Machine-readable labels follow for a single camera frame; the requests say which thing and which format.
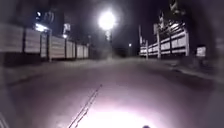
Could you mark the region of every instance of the road marking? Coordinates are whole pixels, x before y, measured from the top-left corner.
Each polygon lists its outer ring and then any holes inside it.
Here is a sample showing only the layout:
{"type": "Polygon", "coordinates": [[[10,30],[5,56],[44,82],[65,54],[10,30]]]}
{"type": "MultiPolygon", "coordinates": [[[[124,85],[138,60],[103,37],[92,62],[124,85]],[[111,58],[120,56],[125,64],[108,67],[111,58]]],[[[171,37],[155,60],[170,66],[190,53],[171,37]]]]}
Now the road marking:
{"type": "Polygon", "coordinates": [[[79,122],[82,121],[82,119],[87,115],[90,107],[92,106],[93,102],[95,101],[98,92],[103,87],[103,85],[100,85],[97,87],[97,89],[93,92],[93,94],[89,97],[84,107],[81,109],[79,114],[75,117],[75,119],[71,122],[71,124],[68,126],[68,128],[77,128],[79,125],[79,122]]]}

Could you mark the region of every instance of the sidewalk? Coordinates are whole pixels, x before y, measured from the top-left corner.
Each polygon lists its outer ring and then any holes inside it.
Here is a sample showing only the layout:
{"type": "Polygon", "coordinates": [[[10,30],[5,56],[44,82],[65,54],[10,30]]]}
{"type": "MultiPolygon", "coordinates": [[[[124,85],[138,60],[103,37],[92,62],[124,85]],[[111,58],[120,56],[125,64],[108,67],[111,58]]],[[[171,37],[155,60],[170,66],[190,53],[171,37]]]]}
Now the sidewalk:
{"type": "Polygon", "coordinates": [[[207,73],[206,71],[203,71],[203,70],[196,70],[196,69],[189,68],[186,66],[181,66],[178,64],[177,60],[161,60],[160,62],[162,62],[165,65],[170,66],[170,70],[180,71],[183,74],[197,76],[197,77],[200,77],[203,79],[208,79],[208,80],[212,80],[214,82],[220,83],[220,84],[224,84],[222,75],[219,75],[217,73],[216,74],[207,73]]]}
{"type": "Polygon", "coordinates": [[[14,85],[18,82],[36,78],[45,74],[58,72],[65,68],[87,64],[88,60],[68,62],[45,62],[40,65],[6,68],[0,67],[0,85],[14,85]]]}

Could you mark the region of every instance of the street light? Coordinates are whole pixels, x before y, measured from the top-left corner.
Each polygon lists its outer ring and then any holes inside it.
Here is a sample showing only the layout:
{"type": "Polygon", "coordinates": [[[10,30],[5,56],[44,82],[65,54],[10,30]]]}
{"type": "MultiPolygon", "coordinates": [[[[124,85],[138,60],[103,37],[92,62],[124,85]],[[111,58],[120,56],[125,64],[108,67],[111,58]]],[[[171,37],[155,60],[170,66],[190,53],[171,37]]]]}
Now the street light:
{"type": "Polygon", "coordinates": [[[101,13],[99,17],[98,25],[103,31],[105,31],[108,41],[111,40],[111,30],[116,26],[116,22],[116,17],[111,10],[101,13]]]}

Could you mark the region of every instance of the wall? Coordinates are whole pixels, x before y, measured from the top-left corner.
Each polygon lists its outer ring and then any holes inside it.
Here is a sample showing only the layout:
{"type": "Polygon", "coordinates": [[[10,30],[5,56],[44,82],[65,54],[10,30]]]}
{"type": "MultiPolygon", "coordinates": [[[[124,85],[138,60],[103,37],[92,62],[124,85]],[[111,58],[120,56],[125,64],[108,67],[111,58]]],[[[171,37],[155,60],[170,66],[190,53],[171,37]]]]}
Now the wall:
{"type": "MultiPolygon", "coordinates": [[[[0,24],[0,62],[3,65],[21,65],[47,59],[47,35],[32,29],[0,24]]],[[[49,57],[58,59],[88,58],[88,47],[63,38],[51,37],[49,57]]]]}

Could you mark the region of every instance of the road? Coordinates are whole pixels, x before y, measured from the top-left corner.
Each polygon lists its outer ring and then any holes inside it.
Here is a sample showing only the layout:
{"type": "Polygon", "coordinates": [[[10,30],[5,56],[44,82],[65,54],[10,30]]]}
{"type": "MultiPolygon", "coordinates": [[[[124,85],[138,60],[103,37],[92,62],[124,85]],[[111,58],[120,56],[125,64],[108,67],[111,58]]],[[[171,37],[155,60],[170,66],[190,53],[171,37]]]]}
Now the road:
{"type": "Polygon", "coordinates": [[[198,128],[213,91],[211,81],[128,59],[65,65],[7,93],[23,128],[67,128],[100,85],[79,128],[198,128]]]}

